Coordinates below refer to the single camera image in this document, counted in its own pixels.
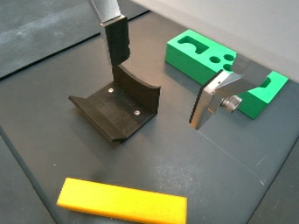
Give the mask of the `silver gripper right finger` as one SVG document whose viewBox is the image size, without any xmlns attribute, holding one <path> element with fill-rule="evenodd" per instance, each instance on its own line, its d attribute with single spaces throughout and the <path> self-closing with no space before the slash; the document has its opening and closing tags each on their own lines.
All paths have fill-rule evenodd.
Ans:
<svg viewBox="0 0 299 224">
<path fill-rule="evenodd" d="M 200 87 L 193 104 L 189 125 L 197 130 L 215 114 L 217 108 L 232 112 L 241 99 L 237 94 L 261 85 L 271 70 L 243 55 L 237 55 L 231 66 L 232 73 L 219 70 Z"/>
</svg>

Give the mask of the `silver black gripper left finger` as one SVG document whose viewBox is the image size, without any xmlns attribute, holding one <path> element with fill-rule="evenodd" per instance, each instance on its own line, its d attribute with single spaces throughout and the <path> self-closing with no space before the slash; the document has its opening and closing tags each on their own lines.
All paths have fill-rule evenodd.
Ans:
<svg viewBox="0 0 299 224">
<path fill-rule="evenodd" d="M 88 0 L 88 3 L 98 20 L 110 66 L 114 67 L 129 57 L 126 17 L 120 12 L 117 0 Z"/>
</svg>

